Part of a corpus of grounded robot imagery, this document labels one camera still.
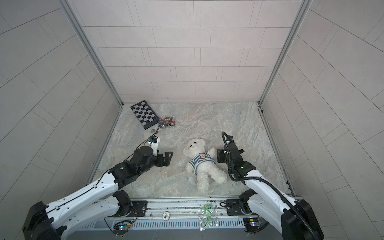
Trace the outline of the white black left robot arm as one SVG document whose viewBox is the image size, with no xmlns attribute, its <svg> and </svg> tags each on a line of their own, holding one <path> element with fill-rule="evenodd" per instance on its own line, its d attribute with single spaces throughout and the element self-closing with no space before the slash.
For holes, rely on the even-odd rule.
<svg viewBox="0 0 384 240">
<path fill-rule="evenodd" d="M 123 187 L 154 166 L 169 166 L 173 154 L 160 154 L 150 146 L 142 146 L 134 151 L 130 160 L 116 164 L 82 189 L 49 204 L 34 204 L 22 227 L 24 238 L 64 240 L 93 221 L 129 215 L 133 204 Z"/>
</svg>

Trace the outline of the blue white striped knit sweater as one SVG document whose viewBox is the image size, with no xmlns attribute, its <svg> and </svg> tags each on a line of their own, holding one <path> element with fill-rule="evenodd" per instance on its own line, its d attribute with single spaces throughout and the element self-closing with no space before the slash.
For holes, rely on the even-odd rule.
<svg viewBox="0 0 384 240">
<path fill-rule="evenodd" d="M 213 160 L 210 154 L 208 153 L 199 153 L 195 155 L 188 163 L 187 165 L 192 167 L 193 173 L 196 175 L 197 174 L 197 169 L 200 164 L 202 163 L 209 163 L 212 162 L 216 164 L 216 161 Z"/>
</svg>

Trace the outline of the white fluffy teddy bear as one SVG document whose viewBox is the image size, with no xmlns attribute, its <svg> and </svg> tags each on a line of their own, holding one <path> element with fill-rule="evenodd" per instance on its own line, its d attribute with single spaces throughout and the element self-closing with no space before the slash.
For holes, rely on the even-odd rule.
<svg viewBox="0 0 384 240">
<path fill-rule="evenodd" d="M 206 151 L 206 142 L 203 139 L 192 139 L 188 141 L 185 148 L 183 149 L 183 155 L 185 157 L 188 157 L 190 160 L 199 153 L 208 153 L 211 155 L 213 160 L 216 161 L 217 149 L 211 148 Z M 194 174 L 192 167 L 188 166 L 187 164 L 186 171 L 190 174 Z M 196 176 L 197 189 L 199 192 L 202 193 L 206 193 L 209 190 L 210 178 L 213 179 L 217 184 L 224 184 L 228 179 L 227 174 L 223 170 L 219 169 L 217 164 L 214 164 L 212 162 L 200 164 L 197 169 Z"/>
</svg>

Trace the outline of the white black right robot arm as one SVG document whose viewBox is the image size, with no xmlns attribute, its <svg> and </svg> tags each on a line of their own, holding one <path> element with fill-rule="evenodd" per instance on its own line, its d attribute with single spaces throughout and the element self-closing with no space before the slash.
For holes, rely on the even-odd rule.
<svg viewBox="0 0 384 240">
<path fill-rule="evenodd" d="M 323 240 L 324 233 L 311 205 L 296 200 L 268 182 L 251 163 L 244 161 L 235 143 L 217 150 L 219 163 L 225 163 L 234 182 L 249 189 L 240 195 L 240 208 L 254 213 L 275 227 L 284 240 Z"/>
</svg>

